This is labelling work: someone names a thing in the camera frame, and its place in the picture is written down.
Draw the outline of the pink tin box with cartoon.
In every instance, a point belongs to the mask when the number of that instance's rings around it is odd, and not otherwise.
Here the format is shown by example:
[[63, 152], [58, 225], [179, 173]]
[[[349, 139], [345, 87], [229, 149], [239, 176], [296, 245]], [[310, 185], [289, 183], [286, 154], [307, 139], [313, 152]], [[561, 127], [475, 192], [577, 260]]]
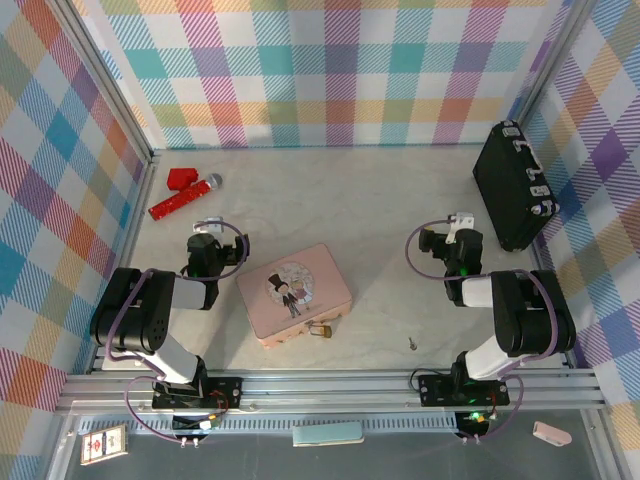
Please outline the pink tin box with cartoon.
[[236, 284], [253, 333], [265, 348], [310, 335], [310, 322], [331, 326], [352, 306], [352, 295], [323, 243], [246, 272]]

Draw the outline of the red glitter toy microphone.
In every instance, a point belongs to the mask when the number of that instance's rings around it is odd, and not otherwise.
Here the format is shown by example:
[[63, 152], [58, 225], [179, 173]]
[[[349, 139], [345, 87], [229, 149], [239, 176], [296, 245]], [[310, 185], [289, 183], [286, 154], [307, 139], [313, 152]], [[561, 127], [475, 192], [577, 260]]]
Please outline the red glitter toy microphone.
[[148, 213], [153, 220], [158, 221], [204, 195], [219, 189], [222, 184], [222, 177], [217, 173], [212, 173], [204, 179], [186, 187], [184, 190], [179, 191], [162, 202], [150, 207], [148, 209]]

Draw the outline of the black briefcase with metal fittings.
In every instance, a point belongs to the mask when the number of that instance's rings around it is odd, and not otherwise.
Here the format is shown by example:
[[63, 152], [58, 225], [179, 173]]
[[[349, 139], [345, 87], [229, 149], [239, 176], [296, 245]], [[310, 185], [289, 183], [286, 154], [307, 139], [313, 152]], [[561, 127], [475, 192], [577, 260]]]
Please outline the black briefcase with metal fittings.
[[501, 248], [527, 249], [560, 205], [520, 125], [494, 125], [472, 170]]

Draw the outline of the small red block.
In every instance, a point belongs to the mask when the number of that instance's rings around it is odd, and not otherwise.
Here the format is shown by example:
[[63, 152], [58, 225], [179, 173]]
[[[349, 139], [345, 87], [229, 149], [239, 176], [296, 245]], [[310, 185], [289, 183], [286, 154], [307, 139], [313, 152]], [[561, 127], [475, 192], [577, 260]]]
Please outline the small red block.
[[196, 183], [199, 173], [195, 168], [171, 168], [166, 185], [170, 191], [180, 192]]

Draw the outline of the light blue eraser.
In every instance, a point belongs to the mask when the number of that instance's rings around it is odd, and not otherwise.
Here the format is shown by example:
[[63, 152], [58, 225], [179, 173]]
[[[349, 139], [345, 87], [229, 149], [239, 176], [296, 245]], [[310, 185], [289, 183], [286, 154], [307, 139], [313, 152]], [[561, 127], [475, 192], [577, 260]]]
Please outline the light blue eraser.
[[294, 447], [337, 446], [363, 442], [364, 433], [360, 422], [305, 425], [292, 429]]

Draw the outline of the red card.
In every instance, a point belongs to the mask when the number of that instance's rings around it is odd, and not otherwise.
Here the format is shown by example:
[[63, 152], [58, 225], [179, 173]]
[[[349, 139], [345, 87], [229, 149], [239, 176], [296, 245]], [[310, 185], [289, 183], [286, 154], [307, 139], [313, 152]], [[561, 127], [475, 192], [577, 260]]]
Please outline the red card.
[[110, 460], [127, 453], [127, 429], [124, 424], [90, 432], [81, 438], [80, 464], [82, 466]]

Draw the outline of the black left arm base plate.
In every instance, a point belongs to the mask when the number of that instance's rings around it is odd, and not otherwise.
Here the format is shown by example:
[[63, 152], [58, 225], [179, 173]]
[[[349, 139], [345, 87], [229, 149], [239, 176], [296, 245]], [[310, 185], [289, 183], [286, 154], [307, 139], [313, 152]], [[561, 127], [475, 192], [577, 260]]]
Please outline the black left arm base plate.
[[191, 384], [153, 384], [153, 409], [238, 409], [242, 394], [240, 377], [207, 377]]

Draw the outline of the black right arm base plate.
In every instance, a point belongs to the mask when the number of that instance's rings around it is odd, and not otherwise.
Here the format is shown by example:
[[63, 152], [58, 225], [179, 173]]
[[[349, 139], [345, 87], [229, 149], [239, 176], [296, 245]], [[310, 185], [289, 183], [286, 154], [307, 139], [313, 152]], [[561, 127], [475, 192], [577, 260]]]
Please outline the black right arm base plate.
[[420, 375], [419, 397], [422, 407], [507, 406], [510, 397], [504, 382], [467, 380], [450, 375]]

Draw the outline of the long aluminium frame rail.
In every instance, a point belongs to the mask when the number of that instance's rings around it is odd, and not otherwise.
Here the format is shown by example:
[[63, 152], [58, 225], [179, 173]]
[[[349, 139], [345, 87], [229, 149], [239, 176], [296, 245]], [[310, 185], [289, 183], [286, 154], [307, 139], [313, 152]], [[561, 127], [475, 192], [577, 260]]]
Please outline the long aluminium frame rail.
[[[511, 409], [591, 410], [606, 407], [590, 369], [519, 369], [506, 381]], [[126, 410], [124, 389], [142, 371], [94, 371], [72, 375], [57, 414], [108, 414]], [[243, 379], [237, 411], [242, 414], [395, 413], [421, 409], [408, 370], [229, 370], [213, 376]]]

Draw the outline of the aluminium frame post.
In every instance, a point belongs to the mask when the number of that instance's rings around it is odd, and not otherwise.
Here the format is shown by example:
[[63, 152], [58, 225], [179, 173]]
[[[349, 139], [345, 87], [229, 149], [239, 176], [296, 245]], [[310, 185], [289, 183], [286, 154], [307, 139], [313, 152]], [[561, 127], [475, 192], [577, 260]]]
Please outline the aluminium frame post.
[[99, 92], [120, 122], [127, 139], [136, 152], [149, 164], [153, 162], [153, 150], [133, 111], [121, 93], [113, 75], [107, 67], [89, 30], [77, 12], [72, 0], [45, 0], [62, 29], [70, 37], [70, 42], [94, 80]]
[[522, 95], [522, 105], [516, 116], [521, 127], [526, 127], [531, 122], [534, 111], [542, 101], [546, 89], [558, 75], [598, 1], [572, 0], [566, 8], [564, 20], [555, 29], [555, 36], [541, 59], [540, 67], [533, 76], [531, 86]]

